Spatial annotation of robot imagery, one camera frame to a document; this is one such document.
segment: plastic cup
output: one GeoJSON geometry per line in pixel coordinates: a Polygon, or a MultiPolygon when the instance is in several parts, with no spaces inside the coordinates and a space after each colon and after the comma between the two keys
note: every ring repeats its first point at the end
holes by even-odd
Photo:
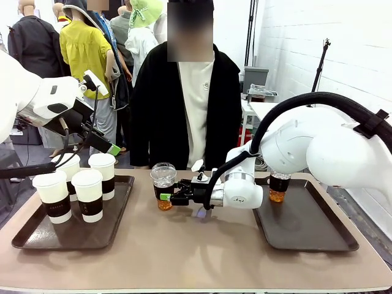
{"type": "MultiPolygon", "coordinates": [[[[60,164],[67,161],[73,153],[65,153],[64,157],[62,158],[60,164]]],[[[60,155],[56,156],[52,159],[52,162],[57,162],[60,159],[60,155]]],[[[72,185],[71,180],[74,175],[76,175],[80,171],[80,157],[79,155],[73,156],[73,158],[64,164],[62,167],[59,167],[57,170],[62,170],[67,174],[67,188],[69,192],[69,197],[71,202],[78,200],[76,196],[75,187],[72,185]]]]}
{"type": "Polygon", "coordinates": [[[102,174],[97,170],[82,170],[72,177],[79,207],[85,222],[97,222],[104,216],[102,174]]]}
{"type": "Polygon", "coordinates": [[[110,200],[115,196],[115,162],[116,158],[113,155],[105,153],[94,154],[88,160],[90,167],[102,174],[104,200],[110,200]]]}
{"type": "Polygon", "coordinates": [[[32,180],[32,185],[37,188],[49,219],[54,224],[62,224],[72,216],[66,179],[66,173],[58,170],[38,175],[32,180]]]}
{"type": "Polygon", "coordinates": [[[174,194],[174,183],[176,181],[177,171],[172,164],[161,163],[156,164],[151,170],[151,178],[153,179],[155,197],[158,201],[158,208],[167,211],[172,208],[172,204],[168,201],[160,199],[161,194],[174,194]]]}
{"type": "Polygon", "coordinates": [[[291,177],[291,175],[286,173],[278,173],[274,170],[271,172],[269,178],[269,199],[272,202],[282,203],[284,201],[291,177]]]}

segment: cup lid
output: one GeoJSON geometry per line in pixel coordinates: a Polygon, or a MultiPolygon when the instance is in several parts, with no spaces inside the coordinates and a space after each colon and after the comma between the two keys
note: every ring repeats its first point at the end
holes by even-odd
{"type": "Polygon", "coordinates": [[[88,164],[90,167],[109,167],[114,165],[116,162],[116,158],[107,153],[97,153],[90,156],[88,160],[88,164]]]}
{"type": "Polygon", "coordinates": [[[67,174],[62,170],[56,170],[54,173],[35,176],[34,179],[32,179],[32,185],[35,188],[46,188],[65,182],[66,180],[67,174]]]}
{"type": "MultiPolygon", "coordinates": [[[[53,158],[51,161],[52,162],[57,162],[60,159],[61,155],[56,156],[55,158],[53,158]]],[[[73,153],[65,153],[64,157],[61,159],[60,164],[64,163],[65,161],[67,161],[71,156],[73,156],[73,153]]],[[[68,161],[66,164],[64,164],[62,167],[70,167],[73,166],[75,164],[78,164],[80,162],[80,157],[78,154],[76,154],[75,156],[73,156],[73,158],[68,161]]]]}
{"type": "Polygon", "coordinates": [[[82,170],[72,177],[71,183],[77,187],[94,186],[102,182],[103,176],[97,170],[82,170]]]}

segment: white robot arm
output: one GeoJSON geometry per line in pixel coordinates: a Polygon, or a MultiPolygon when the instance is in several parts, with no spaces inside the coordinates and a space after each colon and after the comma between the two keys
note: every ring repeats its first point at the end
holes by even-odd
{"type": "MultiPolygon", "coordinates": [[[[269,130],[260,144],[269,167],[285,174],[308,167],[323,184],[378,189],[392,203],[392,155],[378,136],[365,138],[353,130],[358,124],[347,124],[328,108],[300,107],[285,114],[293,119],[278,130],[269,130]]],[[[251,144],[231,150],[227,162],[244,151],[249,153],[251,144]]],[[[253,209],[262,204],[263,191],[254,185],[254,167],[255,158],[250,157],[226,172],[224,206],[253,209]]]]}
{"type": "MultiPolygon", "coordinates": [[[[40,78],[2,50],[0,65],[0,143],[9,136],[16,117],[32,126],[45,127],[65,136],[59,121],[63,118],[70,134],[77,134],[101,152],[117,155],[119,148],[92,127],[94,110],[83,100],[87,89],[108,94],[105,85],[90,70],[81,83],[72,77],[40,78]]],[[[0,170],[0,178],[8,177],[7,170],[0,170]]]]}
{"type": "Polygon", "coordinates": [[[262,155],[276,172],[292,174],[309,167],[324,184],[378,189],[392,203],[392,127],[387,117],[382,110],[374,114],[332,93],[288,99],[265,116],[252,141],[227,154],[226,163],[211,178],[194,177],[189,188],[170,199],[174,205],[186,205],[188,200],[203,203],[206,210],[214,206],[258,208],[263,190],[255,185],[254,170],[255,158],[262,155]],[[357,123],[347,124],[332,109],[307,104],[333,106],[357,123]],[[279,123],[273,124],[278,117],[279,123]],[[224,183],[217,184],[221,176],[224,183]]]}

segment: brick wall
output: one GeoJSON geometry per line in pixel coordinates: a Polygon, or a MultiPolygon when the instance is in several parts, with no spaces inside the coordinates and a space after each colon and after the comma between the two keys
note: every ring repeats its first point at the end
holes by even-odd
{"type": "MultiPolygon", "coordinates": [[[[257,65],[270,70],[267,87],[281,100],[310,92],[329,38],[318,90],[391,113],[391,9],[388,0],[266,0],[257,65]]],[[[392,239],[392,207],[383,195],[349,192],[392,239]]]]}

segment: black jacket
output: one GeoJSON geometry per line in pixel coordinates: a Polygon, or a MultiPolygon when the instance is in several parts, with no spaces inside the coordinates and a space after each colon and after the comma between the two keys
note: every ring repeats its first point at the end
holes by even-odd
{"type": "Polygon", "coordinates": [[[59,34],[36,16],[23,17],[14,24],[8,36],[8,49],[26,70],[41,78],[70,75],[61,55],[59,34]]]}
{"type": "MultiPolygon", "coordinates": [[[[241,124],[239,68],[216,46],[208,99],[205,165],[225,163],[241,124]]],[[[176,62],[167,62],[167,43],[144,61],[130,99],[130,164],[169,162],[185,170],[189,159],[186,110],[176,62]]]]}

